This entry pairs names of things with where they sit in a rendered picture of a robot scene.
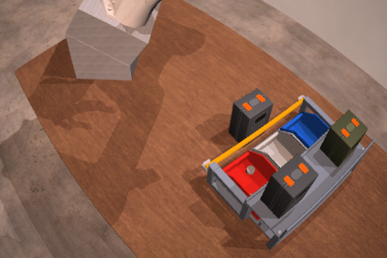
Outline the blue open bin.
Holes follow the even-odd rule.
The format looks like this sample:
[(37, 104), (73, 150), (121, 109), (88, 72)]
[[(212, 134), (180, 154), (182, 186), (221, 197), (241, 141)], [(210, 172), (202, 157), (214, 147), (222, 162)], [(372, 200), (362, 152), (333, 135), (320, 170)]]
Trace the blue open bin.
[(329, 129), (330, 128), (316, 114), (301, 112), (285, 124), (282, 131), (293, 133), (303, 145), (309, 148)]

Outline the orange long bar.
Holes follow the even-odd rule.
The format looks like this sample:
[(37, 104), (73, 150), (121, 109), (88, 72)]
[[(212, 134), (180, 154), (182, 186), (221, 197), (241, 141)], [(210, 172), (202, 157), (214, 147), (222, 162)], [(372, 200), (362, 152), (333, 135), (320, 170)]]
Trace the orange long bar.
[(302, 100), (299, 100), (297, 103), (295, 103), (294, 105), (292, 105), (290, 108), (288, 108), (286, 111), (282, 112), (280, 115), (278, 115), (276, 118), (274, 118), (271, 122), (269, 122), (268, 124), (266, 124), (264, 127), (262, 127), (261, 129), (257, 130), (255, 133), (253, 133), (252, 135), (250, 135), (249, 137), (247, 137), (245, 140), (243, 140), (242, 142), (240, 142), (239, 144), (237, 144), (236, 146), (232, 147), (231, 149), (229, 149), (228, 151), (226, 151), (225, 153), (223, 153), (221, 156), (219, 156), (218, 158), (216, 158), (215, 160), (209, 162), (208, 164), (205, 165), (205, 167), (208, 169), (208, 165), (211, 164), (212, 162), (216, 162), (216, 163), (219, 163), (221, 162), (222, 160), (224, 160), (225, 158), (227, 158), (230, 154), (234, 153), (235, 151), (237, 151), (238, 149), (240, 149), (241, 147), (245, 146), (247, 143), (249, 143), (250, 141), (252, 141), (255, 137), (257, 137), (258, 135), (260, 135), (261, 133), (263, 133), (265, 130), (269, 129), (271, 126), (273, 126), (275, 123), (277, 123), (278, 121), (280, 121), (284, 116), (286, 116), (288, 113), (290, 113), (291, 111), (293, 111), (295, 108), (297, 108), (299, 105), (302, 104)]

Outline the red bin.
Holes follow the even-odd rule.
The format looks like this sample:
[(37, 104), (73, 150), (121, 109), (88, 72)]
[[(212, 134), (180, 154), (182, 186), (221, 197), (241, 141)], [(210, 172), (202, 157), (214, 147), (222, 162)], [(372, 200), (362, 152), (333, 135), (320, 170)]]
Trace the red bin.
[[(252, 175), (246, 173), (246, 168), (249, 165), (255, 167), (255, 172)], [(227, 172), (229, 178), (247, 196), (268, 183), (271, 175), (277, 171), (263, 154), (257, 154), (249, 150), (222, 170)]]

